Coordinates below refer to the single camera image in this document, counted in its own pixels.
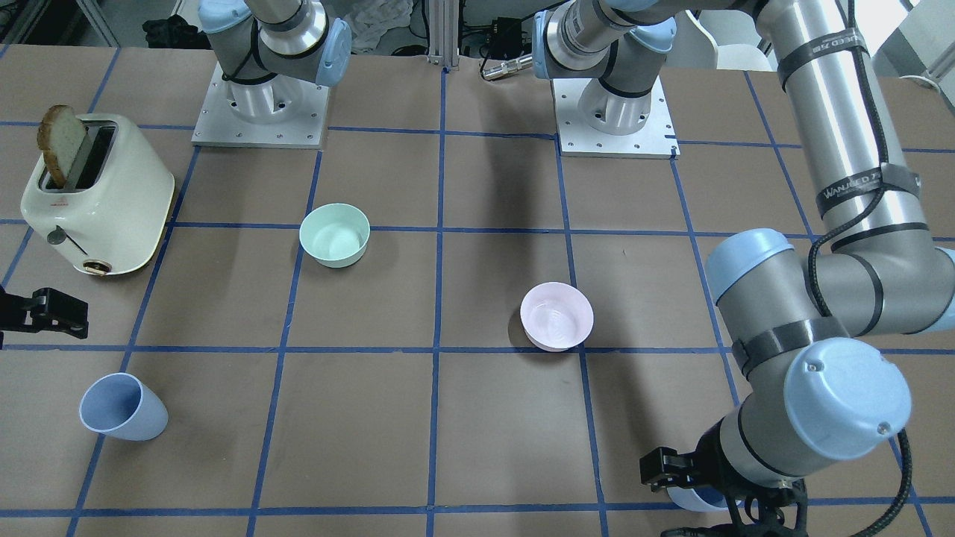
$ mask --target white chair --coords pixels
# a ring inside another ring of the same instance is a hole
[[[769,59],[757,47],[742,43],[718,45],[689,11],[676,14],[676,37],[667,65],[701,69],[773,71]]]

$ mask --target bread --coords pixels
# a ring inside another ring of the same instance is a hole
[[[70,177],[76,154],[86,139],[86,127],[73,108],[57,104],[47,111],[36,133],[36,144],[43,152],[43,162],[57,188],[63,188]]]

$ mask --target light blue joint cap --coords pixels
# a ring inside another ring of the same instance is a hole
[[[201,0],[199,22],[206,33],[225,32],[252,16],[243,0]]]
[[[315,83],[319,86],[336,86],[345,76],[351,58],[351,26],[342,19],[331,23],[329,36],[325,39],[322,60],[318,64]]]
[[[783,400],[799,438],[834,461],[872,451],[912,414],[912,394],[899,368],[848,337],[803,349],[786,372]]]
[[[534,36],[531,39],[531,54],[534,56],[534,76],[547,80],[547,11],[538,11],[534,15]]]
[[[768,228],[736,233],[720,243],[707,259],[707,281],[713,303],[747,272],[781,251],[794,249],[786,237]]]
[[[955,263],[955,250],[950,250],[948,248],[937,248],[943,254],[948,256],[948,259],[952,260],[952,263]],[[942,313],[942,316],[939,317],[937,321],[932,323],[932,326],[926,328],[925,330],[919,333],[926,332],[938,332],[942,330],[950,330],[955,328],[955,296],[952,297],[952,301],[948,303],[948,308],[945,309],[945,313]]]
[[[658,54],[666,54],[673,48],[676,38],[676,19],[671,17],[652,26],[638,26],[630,35],[641,45]]]
[[[606,4],[620,11],[643,11],[653,7],[660,0],[606,0]]]

